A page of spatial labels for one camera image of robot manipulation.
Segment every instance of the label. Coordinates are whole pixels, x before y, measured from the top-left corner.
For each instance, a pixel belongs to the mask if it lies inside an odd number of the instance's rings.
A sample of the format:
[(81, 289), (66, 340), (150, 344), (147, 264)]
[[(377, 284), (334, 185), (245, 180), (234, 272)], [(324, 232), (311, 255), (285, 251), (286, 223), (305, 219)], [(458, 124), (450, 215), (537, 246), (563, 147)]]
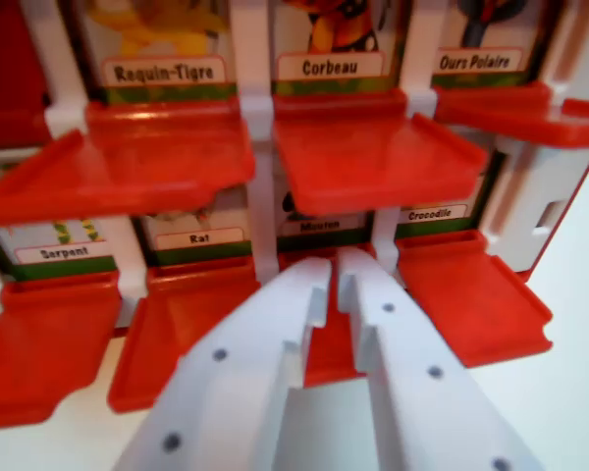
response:
[(192, 231), (188, 233), (160, 234), (155, 239), (156, 250), (169, 250), (172, 248), (199, 247), (204, 245), (216, 245), (227, 242), (240, 242), (244, 240), (244, 232), (241, 228), (213, 229), (210, 231)]
[(439, 49), (435, 74), (516, 72), (522, 69), (521, 48)]
[(381, 52), (283, 54), (278, 59), (279, 80), (322, 80), (377, 77), (384, 70)]
[(287, 221), (281, 226), (281, 236), (298, 236), (305, 234), (330, 233), (362, 227), (362, 217), (359, 215), (343, 216), (327, 219), (310, 219), (302, 221)]
[(107, 86), (198, 85), (227, 81), (220, 56), (112, 57), (102, 65)]
[(428, 221), (463, 218), (466, 212), (466, 204), (438, 206), (434, 208), (402, 209), (400, 224), (427, 223)]
[(106, 257), (109, 246), (106, 241), (66, 243), (41, 247), (17, 248), (15, 255), (21, 264), (63, 262), (83, 258)]

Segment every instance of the animal illustration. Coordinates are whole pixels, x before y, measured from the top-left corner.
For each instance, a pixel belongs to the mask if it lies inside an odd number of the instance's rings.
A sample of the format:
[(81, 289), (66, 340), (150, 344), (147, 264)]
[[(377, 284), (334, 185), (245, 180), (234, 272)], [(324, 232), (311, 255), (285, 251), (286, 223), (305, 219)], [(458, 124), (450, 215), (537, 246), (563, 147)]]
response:
[[(98, 242), (102, 240), (100, 233), (94, 227), (94, 223), (91, 220), (81, 219), (80, 224), (82, 225), (82, 228), (85, 230), (87, 237), (89, 237), (89, 240), (91, 240), (92, 242)], [(72, 243), (72, 235), (70, 234), (70, 230), (68, 229), (68, 221), (53, 221), (52, 227), (55, 230), (57, 240), (59, 240), (59, 243)]]
[[(284, 0), (287, 5), (307, 12), (312, 22), (308, 52), (371, 52), (379, 44), (371, 17), (370, 0)], [(388, 0), (378, 29), (386, 19)]]
[(178, 219), (181, 219), (187, 215), (191, 215), (196, 219), (196, 222), (200, 227), (209, 231), (211, 225), (209, 223), (209, 217), (211, 216), (213, 208), (211, 206), (204, 206), (202, 208), (195, 209), (194, 211), (168, 211), (165, 213), (148, 214), (149, 218), (153, 218), (156, 221), (165, 221), (167, 223), (174, 223)]
[(308, 221), (310, 219), (314, 219), (310, 218), (309, 216), (305, 216), (296, 210), (295, 200), (293, 199), (293, 194), (290, 192), (286, 193), (286, 196), (284, 196), (284, 200), (282, 201), (282, 209), (285, 213), (290, 213), (287, 218), (289, 221)]
[(458, 0), (458, 9), (467, 16), (460, 47), (480, 47), (487, 27), (516, 17), (527, 0)]
[(208, 39), (228, 29), (215, 13), (215, 0), (211, 11), (199, 0), (86, 0), (85, 9), (95, 22), (122, 35), (123, 56), (133, 56), (154, 42), (172, 43), (180, 55), (204, 55)]

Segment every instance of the claw arm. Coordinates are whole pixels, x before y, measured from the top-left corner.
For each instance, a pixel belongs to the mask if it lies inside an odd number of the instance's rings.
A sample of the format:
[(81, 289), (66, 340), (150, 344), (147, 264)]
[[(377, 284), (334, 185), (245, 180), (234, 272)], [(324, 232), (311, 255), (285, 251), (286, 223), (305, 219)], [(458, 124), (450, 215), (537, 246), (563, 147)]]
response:
[(270, 470), (288, 389), (302, 387), (311, 329), (325, 324), (330, 277), (328, 260), (303, 260), (207, 334), (114, 469)]
[(339, 310), (367, 374), (382, 470), (533, 471), (539, 462), (431, 324), (368, 254), (339, 251)]

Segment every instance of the white background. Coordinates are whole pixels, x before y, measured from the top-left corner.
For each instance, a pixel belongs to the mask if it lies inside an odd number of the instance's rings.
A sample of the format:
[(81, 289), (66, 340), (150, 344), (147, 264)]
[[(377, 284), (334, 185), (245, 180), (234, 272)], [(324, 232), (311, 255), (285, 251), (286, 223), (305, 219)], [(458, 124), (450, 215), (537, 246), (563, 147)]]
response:
[[(548, 470), (589, 471), (589, 177), (529, 285), (552, 309), (548, 353), (471, 370)], [(145, 412), (105, 402), (123, 340), (112, 340), (96, 382), (47, 422), (0, 430), (0, 471), (110, 469)], [(278, 469), (376, 469), (362, 381), (294, 392)]]

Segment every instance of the red plastic shelf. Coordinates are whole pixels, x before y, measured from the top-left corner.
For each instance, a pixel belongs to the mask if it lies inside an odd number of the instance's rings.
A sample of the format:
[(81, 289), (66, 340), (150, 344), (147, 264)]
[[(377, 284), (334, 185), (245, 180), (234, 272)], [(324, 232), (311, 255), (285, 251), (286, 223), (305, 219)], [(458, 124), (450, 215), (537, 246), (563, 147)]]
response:
[(410, 295), (467, 366), (548, 350), (550, 310), (496, 256), (477, 231), (397, 242)]
[(349, 315), (339, 312), (337, 305), (336, 248), (284, 252), (279, 255), (280, 268), (286, 269), (305, 257), (323, 257), (332, 260), (333, 274), (327, 307), (325, 327), (312, 330), (312, 340), (307, 357), (304, 385), (322, 386), (338, 381), (352, 380), (364, 375), (355, 370), (351, 350)]
[(45, 78), (18, 0), (0, 0), (0, 148), (50, 140)]
[(275, 97), (275, 138), (297, 210), (310, 216), (468, 196), (486, 153), (415, 115), (399, 92)]
[(189, 210), (253, 176), (235, 101), (94, 104), (87, 120), (0, 180), (0, 225)]
[(41, 422), (96, 377), (121, 298), (116, 274), (12, 283), (0, 314), (0, 427)]
[(148, 272), (108, 395), (116, 412), (153, 405), (180, 356), (258, 288), (250, 257)]
[(550, 105), (542, 83), (522, 87), (438, 90), (435, 118), (518, 140), (561, 148), (589, 147), (589, 101)]

